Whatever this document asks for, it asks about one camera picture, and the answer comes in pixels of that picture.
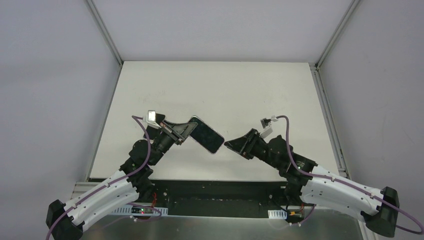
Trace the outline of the black smartphone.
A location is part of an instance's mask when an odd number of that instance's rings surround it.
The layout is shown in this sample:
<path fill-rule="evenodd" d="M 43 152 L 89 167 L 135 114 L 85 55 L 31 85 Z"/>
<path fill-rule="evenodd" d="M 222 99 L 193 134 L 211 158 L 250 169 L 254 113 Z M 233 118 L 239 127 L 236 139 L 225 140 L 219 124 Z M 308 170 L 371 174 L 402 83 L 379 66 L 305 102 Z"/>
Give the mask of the black smartphone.
<path fill-rule="evenodd" d="M 207 125 L 197 116 L 192 116 L 189 123 L 197 123 L 197 126 L 191 132 L 190 137 L 205 148 L 209 153 L 215 154 L 224 144 L 224 137 Z"/>

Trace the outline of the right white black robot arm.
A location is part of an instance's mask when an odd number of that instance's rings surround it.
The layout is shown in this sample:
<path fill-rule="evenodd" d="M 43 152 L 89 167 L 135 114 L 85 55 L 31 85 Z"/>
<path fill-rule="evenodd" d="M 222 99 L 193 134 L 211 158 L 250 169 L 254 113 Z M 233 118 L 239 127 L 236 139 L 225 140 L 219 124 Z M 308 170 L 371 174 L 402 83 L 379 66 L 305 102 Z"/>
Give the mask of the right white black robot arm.
<path fill-rule="evenodd" d="M 398 212 L 390 205 L 399 207 L 400 203 L 394 188 L 379 189 L 341 177 L 294 153 L 293 147 L 281 135 L 265 141 L 254 128 L 224 145 L 247 160 L 257 158 L 278 170 L 287 180 L 283 196 L 288 204 L 330 208 L 364 222 L 378 235 L 395 236 Z"/>

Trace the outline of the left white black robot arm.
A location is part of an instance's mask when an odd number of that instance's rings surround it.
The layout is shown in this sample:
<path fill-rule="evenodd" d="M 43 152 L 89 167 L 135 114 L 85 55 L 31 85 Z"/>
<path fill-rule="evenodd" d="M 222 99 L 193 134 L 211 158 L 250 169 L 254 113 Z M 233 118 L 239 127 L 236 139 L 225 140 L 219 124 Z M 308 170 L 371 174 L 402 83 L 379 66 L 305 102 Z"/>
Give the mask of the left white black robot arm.
<path fill-rule="evenodd" d="M 153 139 L 143 126 L 144 138 L 133 144 L 129 158 L 116 172 L 78 197 L 66 202 L 57 199 L 48 206 L 46 239 L 79 240 L 92 225 L 117 208 L 137 200 L 149 201 L 153 195 L 150 166 L 157 164 L 173 145 L 181 145 L 197 126 L 196 122 L 163 120 Z"/>

